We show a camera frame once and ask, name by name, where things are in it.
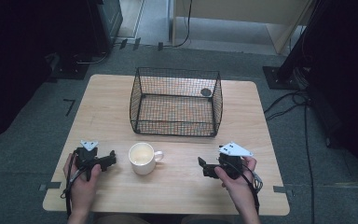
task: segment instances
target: wooden table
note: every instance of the wooden table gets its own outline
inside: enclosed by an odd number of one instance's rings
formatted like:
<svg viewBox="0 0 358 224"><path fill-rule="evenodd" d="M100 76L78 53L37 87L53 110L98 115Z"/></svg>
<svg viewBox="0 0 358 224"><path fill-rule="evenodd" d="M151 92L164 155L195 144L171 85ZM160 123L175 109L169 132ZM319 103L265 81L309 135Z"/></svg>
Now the wooden table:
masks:
<svg viewBox="0 0 358 224"><path fill-rule="evenodd" d="M98 156L111 150L117 164L101 174L94 212L221 214L237 211L221 181L204 177L198 157L218 163L218 146L234 141L254 152L256 172L263 179L259 192L260 215L285 216L289 205L269 137L256 85L248 81L222 81L223 117L216 137L143 135L132 131L129 118L133 77L94 75L83 96L74 124L62 150L52 182L60 189L48 189L43 207L65 211L60 198L65 187L62 167L80 140L99 141ZM147 142L162 150L164 159L150 175L136 175L131 169L128 151L138 142Z"/></svg>

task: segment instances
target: hand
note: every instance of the hand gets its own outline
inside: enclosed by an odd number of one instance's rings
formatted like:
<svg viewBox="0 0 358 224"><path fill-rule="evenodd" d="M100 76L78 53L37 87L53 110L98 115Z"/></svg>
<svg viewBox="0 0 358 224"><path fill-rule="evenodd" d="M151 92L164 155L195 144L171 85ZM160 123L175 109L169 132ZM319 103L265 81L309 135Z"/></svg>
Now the hand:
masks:
<svg viewBox="0 0 358 224"><path fill-rule="evenodd" d="M254 171L257 161L252 157L244 157L242 163L250 170ZM248 186L248 183L242 178L242 176L237 179L231 179L226 172L218 166L214 168L214 171L223 181L222 187L228 190L229 196L231 197L232 202L234 202L238 212L241 214L243 222L260 223L258 214L255 210L255 200L253 194ZM243 174L251 183L253 183L254 178L252 172L245 170L243 171Z"/></svg>
<svg viewBox="0 0 358 224"><path fill-rule="evenodd" d="M69 170L69 163L72 157L72 153L69 154L66 164L63 167L63 173L67 177ZM73 161L71 176L76 172L77 167L76 157ZM94 202L95 195L97 193L97 181L101 173L101 165L96 164L91 170L91 177L89 181L86 180L86 177L81 175L78 177L71 188L71 203L72 203L72 214L69 216L68 223L85 223L91 205Z"/></svg>

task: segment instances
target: white cup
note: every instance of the white cup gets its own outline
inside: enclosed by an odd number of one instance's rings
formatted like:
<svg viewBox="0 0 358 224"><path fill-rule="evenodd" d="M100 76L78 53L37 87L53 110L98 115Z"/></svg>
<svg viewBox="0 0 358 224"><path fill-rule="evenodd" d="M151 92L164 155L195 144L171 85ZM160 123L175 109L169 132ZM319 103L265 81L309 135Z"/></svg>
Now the white cup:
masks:
<svg viewBox="0 0 358 224"><path fill-rule="evenodd" d="M154 151L147 143L133 145L129 152L132 170L138 175L147 175L152 172L157 161L164 157L162 151Z"/></svg>

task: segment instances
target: black cable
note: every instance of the black cable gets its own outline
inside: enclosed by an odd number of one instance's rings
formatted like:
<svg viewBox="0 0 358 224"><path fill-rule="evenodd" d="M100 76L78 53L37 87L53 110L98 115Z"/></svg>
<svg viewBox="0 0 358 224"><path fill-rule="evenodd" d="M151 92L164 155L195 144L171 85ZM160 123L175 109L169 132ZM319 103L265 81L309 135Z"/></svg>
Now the black cable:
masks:
<svg viewBox="0 0 358 224"><path fill-rule="evenodd" d="M72 188L72 185L74 184L76 179L85 172L85 169L79 169L76 171L76 173L74 173L74 175L71 175L72 165L74 163L75 156L76 156L77 152L78 152L78 150L74 151L74 153L72 154L71 160L69 162L68 172L66 173L66 186L65 186L65 190L62 192L62 195L61 195L61 198L65 199L66 215L68 218L72 214L72 209L71 209L71 188Z"/></svg>
<svg viewBox="0 0 358 224"><path fill-rule="evenodd" d="M310 164L310 147L308 142L308 123L307 123L307 106L304 106L304 134L305 134L305 147L307 150L308 166L310 169L310 212L311 223L315 223L315 187L313 186L313 172Z"/></svg>
<svg viewBox="0 0 358 224"><path fill-rule="evenodd" d="M303 86L303 89L309 86L309 82L306 80L306 75L309 73L304 67L295 67L295 77L297 81Z"/></svg>
<svg viewBox="0 0 358 224"><path fill-rule="evenodd" d="M312 10L312 12L310 14L310 18L308 19L307 24L305 25L307 28L304 30L304 32L303 32L304 25L301 27L300 39L298 40L298 41L301 41L300 43L298 43L298 44L300 44L299 47L300 47L301 56L298 57L296 59L296 61L294 62L294 65L293 65L294 68L299 67L301 65L301 62L302 62L303 59L305 60L305 62L308 62L308 63L312 63L312 61L313 61L312 55L309 55L309 54L307 54L305 52L305 43L306 43L307 35L308 35L308 32L309 32L308 27L309 27L310 23L312 22L312 20L313 20L315 14L316 14L318 8L320 7L321 2L322 2L321 0L316 0L314 8L313 8L313 10Z"/></svg>
<svg viewBox="0 0 358 224"><path fill-rule="evenodd" d="M100 63L101 61L103 61L105 58L106 58L106 56L107 56L107 53L105 53L104 55L103 55L103 57L100 59L100 60L98 60L98 61L94 61L94 62L76 62L76 63L78 63L78 64L95 64L95 63Z"/></svg>
<svg viewBox="0 0 358 224"><path fill-rule="evenodd" d="M246 170L248 170L249 172L252 173L252 176L254 178L254 186L255 186L255 192L258 193L262 188L263 188L263 181L261 181L260 177L258 176L258 174L255 173L255 171L252 171L251 169L249 169L249 167L247 167L246 165L242 165Z"/></svg>
<svg viewBox="0 0 358 224"><path fill-rule="evenodd" d="M257 197L257 191L255 190L255 186L249 181L249 179L246 177L246 175L243 174L242 171L240 171L239 169L237 169L237 167L235 167L233 164L231 164L230 162L228 161L225 161L225 160L222 160L220 159L223 163L229 165L231 168L233 168L236 172L238 172L239 175L242 176L242 178L246 181L246 183L248 184L249 186L249 189L251 190L252 192L252 195L253 195L253 198L255 200L255 211L257 212L258 214L258 211L259 211L259 208L260 208L260 202L258 201L258 197Z"/></svg>
<svg viewBox="0 0 358 224"><path fill-rule="evenodd" d="M315 187L314 187L314 181L313 181L312 166L311 166L311 162L310 162L310 146L309 146L309 139L308 139L308 120L307 120L307 110L308 110L308 105L310 104L310 100L307 97L305 97L304 95L300 94L301 92L302 91L287 93L284 96L278 98L271 104L271 106L267 110L265 110L265 113L268 112L278 102L280 102L281 99L283 99L284 97L286 97L288 95L292 95L292 100L295 103L295 105L293 105L292 107L290 107L289 109L287 109L284 112L279 112L276 114L280 114L280 113L284 114L287 111L290 111L291 108L294 108L294 107L297 107L300 105L304 106L304 135L305 135L305 147L306 147L306 151L307 151L308 166L309 166L309 170L310 170L310 210L311 210L311 223L313 224L313 223L315 223ZM301 103L297 102L295 100L295 96L301 96L304 99L304 102L301 102Z"/></svg>
<svg viewBox="0 0 358 224"><path fill-rule="evenodd" d="M182 44L175 45L175 46L164 46L164 48L179 48L182 45L185 44L185 42L188 40L188 37L190 36L190 18L191 18L191 7L193 5L193 0L190 0L190 6L188 8L188 16L187 16L187 36L186 39L182 42Z"/></svg>
<svg viewBox="0 0 358 224"><path fill-rule="evenodd" d="M280 98L276 99L265 111L264 111L264 114L266 114L267 112L270 111L270 109L275 106L277 103L279 103L282 99L284 99L285 97L287 96L292 96L292 101L295 103L295 105L289 107L288 109L284 110L284 111L281 111L281 112L277 112L277 113L274 113L272 115L270 115L269 117L266 117L266 120L270 120L270 119L274 119L276 117L279 117L281 115L284 115L286 114L287 112L293 110L294 108L296 108L297 106L300 106L300 105L306 105L308 103L308 99L306 97L304 97L301 93L303 93L303 91L295 91L295 92L290 92L290 93L287 93L283 96L281 96ZM297 102L296 101L296 96L300 96L304 99L304 102Z"/></svg>

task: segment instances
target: metal cage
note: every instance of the metal cage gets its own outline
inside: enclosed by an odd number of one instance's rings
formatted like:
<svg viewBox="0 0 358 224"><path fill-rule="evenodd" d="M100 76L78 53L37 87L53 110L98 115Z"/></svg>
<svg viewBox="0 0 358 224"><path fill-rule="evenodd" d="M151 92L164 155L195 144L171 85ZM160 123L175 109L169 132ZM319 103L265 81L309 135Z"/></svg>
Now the metal cage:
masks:
<svg viewBox="0 0 358 224"><path fill-rule="evenodd" d="M216 136L222 113L218 71L137 68L130 103L135 133Z"/></svg>

